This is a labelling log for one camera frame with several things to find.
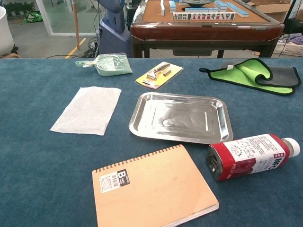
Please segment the silver metal tray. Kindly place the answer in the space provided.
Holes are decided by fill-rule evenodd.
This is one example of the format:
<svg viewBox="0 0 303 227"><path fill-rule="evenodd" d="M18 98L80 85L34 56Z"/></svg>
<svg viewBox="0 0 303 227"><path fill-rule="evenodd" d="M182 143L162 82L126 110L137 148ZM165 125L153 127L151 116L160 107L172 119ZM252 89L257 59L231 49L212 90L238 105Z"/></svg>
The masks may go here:
<svg viewBox="0 0 303 227"><path fill-rule="evenodd" d="M147 92L129 122L136 136L213 144L233 140L226 103L216 97Z"/></svg>

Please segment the red juice bottle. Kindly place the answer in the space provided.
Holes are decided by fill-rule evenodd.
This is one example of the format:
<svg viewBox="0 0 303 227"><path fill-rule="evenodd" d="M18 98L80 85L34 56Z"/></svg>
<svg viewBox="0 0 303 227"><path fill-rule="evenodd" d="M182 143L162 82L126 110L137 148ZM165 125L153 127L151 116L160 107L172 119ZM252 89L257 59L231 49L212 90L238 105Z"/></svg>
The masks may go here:
<svg viewBox="0 0 303 227"><path fill-rule="evenodd" d="M222 181L276 169L300 151L299 143L292 138L262 134L211 144L206 163L214 179Z"/></svg>

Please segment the potted green plants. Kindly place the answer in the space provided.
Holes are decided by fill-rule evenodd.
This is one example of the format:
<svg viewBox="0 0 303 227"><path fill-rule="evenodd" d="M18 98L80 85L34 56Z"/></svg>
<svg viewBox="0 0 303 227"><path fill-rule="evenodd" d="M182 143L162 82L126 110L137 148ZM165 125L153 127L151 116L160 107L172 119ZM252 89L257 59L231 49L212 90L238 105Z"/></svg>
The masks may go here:
<svg viewBox="0 0 303 227"><path fill-rule="evenodd" d="M15 15L24 15L25 13L30 13L35 11L34 3L12 3L9 2L8 4L3 4L3 7L6 9L7 14L9 16Z"/></svg>

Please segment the cardboard box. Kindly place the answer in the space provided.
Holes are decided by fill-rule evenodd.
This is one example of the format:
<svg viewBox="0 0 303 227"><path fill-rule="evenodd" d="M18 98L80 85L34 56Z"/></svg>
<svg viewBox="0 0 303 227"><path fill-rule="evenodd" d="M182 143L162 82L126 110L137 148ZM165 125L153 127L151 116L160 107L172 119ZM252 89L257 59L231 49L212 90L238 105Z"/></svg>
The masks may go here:
<svg viewBox="0 0 303 227"><path fill-rule="evenodd" d="M292 0L250 0L250 2L258 11L283 23Z"/></svg>

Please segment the green bag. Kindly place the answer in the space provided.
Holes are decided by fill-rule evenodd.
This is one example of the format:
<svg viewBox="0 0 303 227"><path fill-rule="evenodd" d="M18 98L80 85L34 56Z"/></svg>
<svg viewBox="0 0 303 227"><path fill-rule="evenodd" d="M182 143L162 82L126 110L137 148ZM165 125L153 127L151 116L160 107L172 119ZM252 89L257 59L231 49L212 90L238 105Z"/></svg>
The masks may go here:
<svg viewBox="0 0 303 227"><path fill-rule="evenodd" d="M32 12L27 11L24 14L24 21L25 23L42 22L43 18L40 11L32 11Z"/></svg>

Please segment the green grey microfiber cloth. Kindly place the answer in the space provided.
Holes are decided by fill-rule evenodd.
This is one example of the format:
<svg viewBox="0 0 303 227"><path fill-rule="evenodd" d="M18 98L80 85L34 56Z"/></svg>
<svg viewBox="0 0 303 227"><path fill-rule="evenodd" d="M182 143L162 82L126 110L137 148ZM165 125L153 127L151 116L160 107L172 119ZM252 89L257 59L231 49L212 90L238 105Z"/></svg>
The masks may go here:
<svg viewBox="0 0 303 227"><path fill-rule="evenodd" d="M296 67L268 65L259 58L228 61L222 68L200 68L212 80L226 82L275 95L291 95L302 81Z"/></svg>

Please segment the white paper sheet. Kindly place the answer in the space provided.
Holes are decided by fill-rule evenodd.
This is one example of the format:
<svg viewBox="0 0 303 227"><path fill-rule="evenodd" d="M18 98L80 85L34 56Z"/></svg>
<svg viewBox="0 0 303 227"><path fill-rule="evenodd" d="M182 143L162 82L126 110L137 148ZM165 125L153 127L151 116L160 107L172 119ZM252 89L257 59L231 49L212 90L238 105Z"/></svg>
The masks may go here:
<svg viewBox="0 0 303 227"><path fill-rule="evenodd" d="M81 87L50 131L103 136L120 94L114 87Z"/></svg>

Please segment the wooden pole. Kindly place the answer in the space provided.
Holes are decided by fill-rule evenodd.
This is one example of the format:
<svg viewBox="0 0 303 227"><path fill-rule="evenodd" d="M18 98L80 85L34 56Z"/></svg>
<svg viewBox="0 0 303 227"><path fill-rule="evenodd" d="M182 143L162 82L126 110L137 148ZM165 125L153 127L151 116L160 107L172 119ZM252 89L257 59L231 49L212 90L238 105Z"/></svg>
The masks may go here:
<svg viewBox="0 0 303 227"><path fill-rule="evenodd" d="M77 0L72 0L73 18L74 18L74 28L76 37L76 48L80 49L80 39L79 39L79 27L78 27L78 15L77 15Z"/></svg>

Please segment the white plastic basket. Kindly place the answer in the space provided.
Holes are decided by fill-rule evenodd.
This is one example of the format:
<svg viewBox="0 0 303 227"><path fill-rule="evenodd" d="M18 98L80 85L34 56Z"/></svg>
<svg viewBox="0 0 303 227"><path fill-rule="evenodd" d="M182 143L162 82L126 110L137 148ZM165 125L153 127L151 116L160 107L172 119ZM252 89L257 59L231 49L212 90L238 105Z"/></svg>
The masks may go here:
<svg viewBox="0 0 303 227"><path fill-rule="evenodd" d="M274 49L274 53L290 55L296 57L303 57L303 45L296 45L290 42L290 38L294 36L299 36L300 34L292 34L292 35L284 35L282 36L276 47Z"/></svg>

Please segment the blue-backed mahjong tile row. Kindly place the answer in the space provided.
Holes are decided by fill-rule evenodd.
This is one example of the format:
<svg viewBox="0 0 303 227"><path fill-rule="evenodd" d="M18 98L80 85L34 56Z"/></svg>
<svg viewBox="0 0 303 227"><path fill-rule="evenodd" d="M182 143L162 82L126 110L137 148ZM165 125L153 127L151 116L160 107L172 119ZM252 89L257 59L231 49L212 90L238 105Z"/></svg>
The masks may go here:
<svg viewBox="0 0 303 227"><path fill-rule="evenodd" d="M241 17L248 17L249 13L240 9L239 7L235 6L234 4L230 3L230 2L226 2L225 3L227 5L227 8L229 8L231 11L235 12L237 15L241 16Z"/></svg>
<svg viewBox="0 0 303 227"><path fill-rule="evenodd" d="M185 8L185 12L203 12L203 13L209 13L209 12L218 12L218 8Z"/></svg>

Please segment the razor in yellow blister pack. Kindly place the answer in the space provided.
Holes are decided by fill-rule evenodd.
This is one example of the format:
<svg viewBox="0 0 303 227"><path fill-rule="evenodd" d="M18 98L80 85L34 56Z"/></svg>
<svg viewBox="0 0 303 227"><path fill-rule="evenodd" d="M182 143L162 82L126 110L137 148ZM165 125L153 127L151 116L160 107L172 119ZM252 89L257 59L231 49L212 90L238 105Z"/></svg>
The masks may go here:
<svg viewBox="0 0 303 227"><path fill-rule="evenodd" d="M163 61L137 78L135 82L143 87L158 89L182 70L180 66Z"/></svg>

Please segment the tan spiral notebook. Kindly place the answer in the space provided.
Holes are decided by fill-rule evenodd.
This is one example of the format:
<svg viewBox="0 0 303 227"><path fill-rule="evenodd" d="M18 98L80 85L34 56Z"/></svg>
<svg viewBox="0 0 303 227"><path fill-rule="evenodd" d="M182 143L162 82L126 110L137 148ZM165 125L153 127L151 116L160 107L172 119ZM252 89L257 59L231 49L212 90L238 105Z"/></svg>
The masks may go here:
<svg viewBox="0 0 303 227"><path fill-rule="evenodd" d="M175 227L219 208L183 145L92 172L98 227Z"/></svg>

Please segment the brown mahjong table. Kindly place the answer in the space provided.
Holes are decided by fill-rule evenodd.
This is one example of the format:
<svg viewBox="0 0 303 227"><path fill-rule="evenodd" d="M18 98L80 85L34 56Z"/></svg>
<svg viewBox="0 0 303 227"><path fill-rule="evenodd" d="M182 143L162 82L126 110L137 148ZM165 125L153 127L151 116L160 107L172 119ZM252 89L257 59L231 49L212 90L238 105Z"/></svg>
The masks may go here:
<svg viewBox="0 0 303 227"><path fill-rule="evenodd" d="M248 12L233 20L174 20L169 0L142 0L131 23L135 58L149 49L174 50L175 55L194 56L202 51L251 50L271 57L284 24L259 12L241 0L230 2Z"/></svg>

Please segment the white round seat shell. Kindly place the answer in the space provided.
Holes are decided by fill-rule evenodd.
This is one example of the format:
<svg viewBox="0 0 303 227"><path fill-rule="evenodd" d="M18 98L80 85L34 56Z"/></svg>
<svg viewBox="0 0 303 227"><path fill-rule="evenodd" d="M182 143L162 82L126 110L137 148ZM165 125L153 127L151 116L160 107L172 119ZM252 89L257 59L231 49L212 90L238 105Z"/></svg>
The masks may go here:
<svg viewBox="0 0 303 227"><path fill-rule="evenodd" d="M0 56L11 53L14 47L6 13L6 9L0 6Z"/></svg>

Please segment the packaged green dustpan set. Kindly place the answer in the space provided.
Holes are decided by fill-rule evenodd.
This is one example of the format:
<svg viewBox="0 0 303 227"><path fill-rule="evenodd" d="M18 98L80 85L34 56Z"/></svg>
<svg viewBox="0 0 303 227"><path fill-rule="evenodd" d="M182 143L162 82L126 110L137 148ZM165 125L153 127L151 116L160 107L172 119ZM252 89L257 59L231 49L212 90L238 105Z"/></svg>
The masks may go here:
<svg viewBox="0 0 303 227"><path fill-rule="evenodd" d="M75 64L81 68L94 67L104 77L133 72L125 53L99 54L92 61L76 61Z"/></svg>

